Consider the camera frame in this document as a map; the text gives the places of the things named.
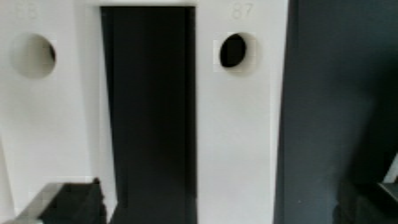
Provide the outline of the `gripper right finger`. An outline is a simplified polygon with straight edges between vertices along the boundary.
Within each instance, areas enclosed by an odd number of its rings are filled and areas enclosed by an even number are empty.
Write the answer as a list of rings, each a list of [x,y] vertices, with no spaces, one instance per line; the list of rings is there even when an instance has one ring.
[[[396,183],[341,183],[333,224],[398,224]]]

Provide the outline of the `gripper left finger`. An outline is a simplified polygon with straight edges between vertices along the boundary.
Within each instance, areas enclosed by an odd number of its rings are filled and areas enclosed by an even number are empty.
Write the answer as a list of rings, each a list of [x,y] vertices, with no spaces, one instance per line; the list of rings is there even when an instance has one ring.
[[[106,224],[99,179],[49,183],[28,203],[14,224]]]

